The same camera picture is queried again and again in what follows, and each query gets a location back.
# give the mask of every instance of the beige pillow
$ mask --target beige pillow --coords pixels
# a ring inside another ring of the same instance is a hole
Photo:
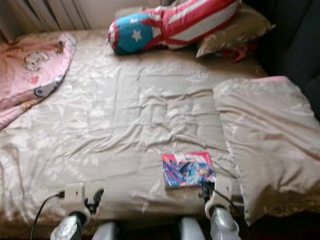
[[[145,7],[145,6],[122,8],[122,9],[115,12],[114,19],[119,19],[119,18],[128,16],[130,14],[139,14],[139,13],[142,13],[146,9],[147,9],[147,7]]]
[[[273,27],[274,25],[271,25],[268,19],[243,3],[239,15],[232,23],[198,43],[196,57],[245,44],[263,36]]]
[[[171,8],[174,8],[178,5],[184,4],[185,2],[188,2],[189,0],[175,0],[173,3],[170,4]]]
[[[248,224],[320,211],[320,124],[300,89],[283,76],[226,80],[214,102]]]

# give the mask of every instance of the captain america plush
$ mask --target captain america plush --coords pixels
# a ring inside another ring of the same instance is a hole
[[[115,20],[109,28],[108,41],[117,54],[134,54],[164,43],[163,10],[152,9]]]
[[[134,54],[165,45],[185,47],[225,27],[241,0],[189,0],[173,8],[159,6],[115,20],[108,41],[117,54]]]

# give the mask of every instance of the dark fabric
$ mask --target dark fabric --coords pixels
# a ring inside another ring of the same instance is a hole
[[[160,5],[161,6],[169,6],[172,4],[175,0],[160,0]]]
[[[320,120],[320,0],[245,0],[276,28],[261,39],[257,58],[269,75],[298,85]]]

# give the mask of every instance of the bed sheet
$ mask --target bed sheet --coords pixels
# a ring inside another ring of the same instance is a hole
[[[199,60],[193,48],[116,56],[107,32],[71,32],[77,48],[64,82],[0,132],[2,238],[27,237],[44,198],[69,183],[85,183],[89,197],[105,189],[96,222],[203,215],[198,188],[165,188],[163,153],[209,152],[241,201],[212,90],[265,76],[259,64]],[[49,202],[36,236],[64,214],[59,200]]]

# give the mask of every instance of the wall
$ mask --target wall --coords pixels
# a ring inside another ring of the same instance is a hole
[[[81,8],[93,29],[107,29],[116,11],[130,7],[156,7],[160,0],[79,0]]]

